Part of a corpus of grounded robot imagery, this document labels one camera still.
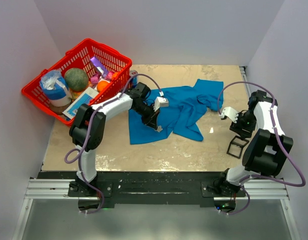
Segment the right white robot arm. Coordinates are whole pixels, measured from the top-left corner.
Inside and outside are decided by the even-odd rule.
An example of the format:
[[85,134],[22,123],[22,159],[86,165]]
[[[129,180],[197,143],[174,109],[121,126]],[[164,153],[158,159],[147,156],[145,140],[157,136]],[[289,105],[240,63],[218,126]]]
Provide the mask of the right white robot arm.
[[274,129],[272,121],[277,121],[277,101],[267,97],[266,92],[253,92],[248,101],[248,109],[238,112],[232,107],[225,107],[220,118],[231,119],[230,130],[236,136],[230,146],[240,148],[237,156],[242,163],[228,168],[215,179],[207,189],[216,195],[229,196],[237,193],[242,185],[254,177],[277,176],[286,160],[280,149],[290,152],[293,140],[287,137],[278,123]]

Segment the blue garment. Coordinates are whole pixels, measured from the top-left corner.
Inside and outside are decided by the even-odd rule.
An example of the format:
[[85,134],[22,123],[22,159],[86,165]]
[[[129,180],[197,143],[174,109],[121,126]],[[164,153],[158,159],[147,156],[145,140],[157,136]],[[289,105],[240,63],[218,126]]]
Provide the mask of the blue garment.
[[168,107],[163,107],[158,115],[158,125],[161,132],[145,126],[141,116],[134,110],[129,110],[130,144],[140,145],[164,140],[171,133],[197,142],[203,141],[196,122],[208,109],[217,111],[223,104],[224,87],[222,81],[198,79],[193,87],[167,87],[163,89],[164,96],[169,101]]

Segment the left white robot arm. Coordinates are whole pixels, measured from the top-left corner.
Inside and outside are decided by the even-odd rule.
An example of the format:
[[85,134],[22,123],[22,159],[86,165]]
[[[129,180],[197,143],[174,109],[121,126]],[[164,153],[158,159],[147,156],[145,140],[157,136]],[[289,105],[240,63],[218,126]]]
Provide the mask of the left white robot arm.
[[70,127],[69,135],[75,145],[73,149],[77,156],[72,161],[78,162],[77,176],[70,183],[70,196],[97,196],[101,197],[100,187],[97,186],[96,148],[100,145],[105,124],[116,115],[134,110],[141,117],[145,126],[157,132],[162,131],[157,119],[162,107],[167,107],[169,101],[163,91],[159,92],[152,104],[146,100],[150,88],[143,83],[118,93],[113,98],[99,104],[82,104],[76,113],[74,123]]

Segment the black square frame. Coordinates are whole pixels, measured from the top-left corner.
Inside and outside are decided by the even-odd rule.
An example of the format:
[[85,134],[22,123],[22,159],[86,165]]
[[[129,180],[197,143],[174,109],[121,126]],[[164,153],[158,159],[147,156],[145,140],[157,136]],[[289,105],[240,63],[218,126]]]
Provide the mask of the black square frame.
[[[240,159],[241,156],[242,156],[242,153],[243,153],[243,150],[244,148],[247,146],[247,144],[249,143],[249,140],[247,139],[244,139],[240,136],[234,136],[233,139],[230,141],[229,143],[229,146],[227,148],[227,152],[226,154],[231,156],[231,157],[234,157],[234,158],[237,158],[237,159]],[[232,147],[236,147],[239,149],[239,153],[238,154],[233,154],[231,152],[231,148]]]

